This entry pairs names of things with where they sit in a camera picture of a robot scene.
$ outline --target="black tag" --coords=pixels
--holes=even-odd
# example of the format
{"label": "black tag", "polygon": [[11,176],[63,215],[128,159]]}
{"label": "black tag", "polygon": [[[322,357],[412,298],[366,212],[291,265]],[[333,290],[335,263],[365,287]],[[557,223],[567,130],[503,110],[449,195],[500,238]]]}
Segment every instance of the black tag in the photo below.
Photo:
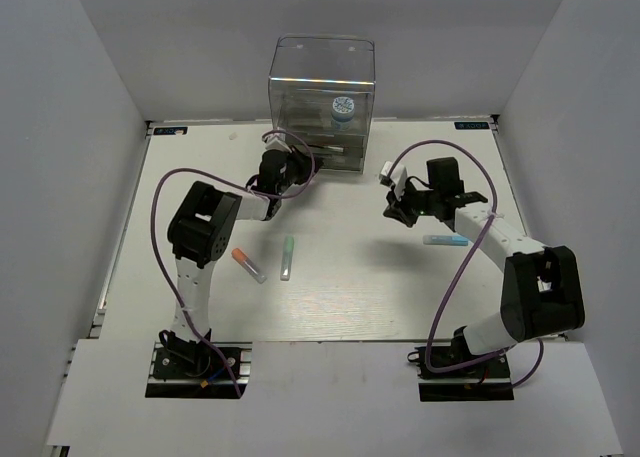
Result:
{"label": "black tag", "polygon": [[187,127],[156,127],[153,129],[153,135],[184,135],[187,133]]}
{"label": "black tag", "polygon": [[489,124],[486,122],[454,122],[456,130],[488,130]]}

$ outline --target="gray wall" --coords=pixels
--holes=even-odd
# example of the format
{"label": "gray wall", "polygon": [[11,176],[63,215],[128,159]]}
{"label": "gray wall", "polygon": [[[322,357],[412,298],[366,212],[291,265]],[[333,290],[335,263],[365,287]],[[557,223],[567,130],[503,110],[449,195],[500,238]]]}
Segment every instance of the gray wall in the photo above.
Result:
{"label": "gray wall", "polygon": [[0,0],[0,445],[39,456],[144,123],[78,0]]}
{"label": "gray wall", "polygon": [[81,0],[145,119],[268,117],[287,32],[377,44],[378,116],[499,113],[561,0]]}
{"label": "gray wall", "polygon": [[580,332],[625,455],[640,456],[640,0],[564,0],[501,118],[531,233],[577,254]]}

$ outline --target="robotic arm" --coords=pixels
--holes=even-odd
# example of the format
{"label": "robotic arm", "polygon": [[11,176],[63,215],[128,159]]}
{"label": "robotic arm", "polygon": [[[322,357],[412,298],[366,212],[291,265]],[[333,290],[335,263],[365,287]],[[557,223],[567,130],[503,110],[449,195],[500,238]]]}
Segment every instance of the robotic arm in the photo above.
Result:
{"label": "robotic arm", "polygon": [[[487,199],[465,192],[454,158],[427,162],[429,188],[417,190],[407,170],[387,162],[381,172],[390,187],[384,216],[413,227],[419,216],[436,217],[475,241],[492,215]],[[522,235],[495,215],[479,249],[504,273],[502,301],[495,314],[456,330],[451,358],[465,362],[519,342],[582,327],[584,307],[576,259],[567,247],[547,247]]]}
{"label": "robotic arm", "polygon": [[[322,161],[315,158],[316,172]],[[289,147],[277,135],[266,140],[258,174],[247,188],[283,196],[310,177],[311,159]],[[238,220],[270,220],[281,199],[257,194],[223,192],[204,182],[195,182],[169,224],[168,238],[178,268],[178,291],[185,308],[176,303],[170,330],[160,332],[162,346],[177,357],[185,374],[200,375],[210,363],[210,349],[199,342],[187,325],[186,310],[196,330],[210,339],[209,294],[216,262],[224,254]]]}

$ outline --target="tabletop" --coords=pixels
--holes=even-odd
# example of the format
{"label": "tabletop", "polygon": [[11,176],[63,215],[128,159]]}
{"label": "tabletop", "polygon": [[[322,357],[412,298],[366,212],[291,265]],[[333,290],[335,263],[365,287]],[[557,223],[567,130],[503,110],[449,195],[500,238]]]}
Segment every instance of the tabletop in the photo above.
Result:
{"label": "tabletop", "polygon": [[[170,326],[174,298],[153,257],[149,234],[152,195],[177,167],[194,167],[238,184],[257,172],[268,123],[189,125],[185,135],[156,135],[108,293],[101,339],[148,339]],[[498,211],[516,228],[522,221],[490,130],[456,130],[452,122],[373,122],[362,174],[322,171],[300,197],[283,202],[269,222],[237,222],[213,274],[210,322],[215,341],[421,340],[469,247],[425,246],[424,234],[451,234],[434,218],[408,229],[386,219],[387,190],[378,174],[409,145],[426,139],[455,142],[487,168],[498,191]],[[455,156],[467,190],[489,197],[480,171],[446,146],[418,148],[403,160],[426,178],[425,162]],[[169,179],[158,206],[162,258],[176,276],[166,229],[194,175]],[[295,238],[291,280],[279,280],[283,242]],[[232,258],[239,247],[266,273],[256,283]],[[484,255],[472,260],[437,337],[494,313],[502,274]]]}

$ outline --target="clear acrylic box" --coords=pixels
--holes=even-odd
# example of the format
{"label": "clear acrylic box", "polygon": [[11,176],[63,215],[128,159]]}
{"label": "clear acrylic box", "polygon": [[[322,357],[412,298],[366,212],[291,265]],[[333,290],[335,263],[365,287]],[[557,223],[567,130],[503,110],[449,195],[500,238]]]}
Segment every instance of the clear acrylic box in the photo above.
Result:
{"label": "clear acrylic box", "polygon": [[304,139],[326,169],[364,168],[375,97],[374,54],[372,41],[356,37],[285,35],[278,40],[269,73],[273,126]]}

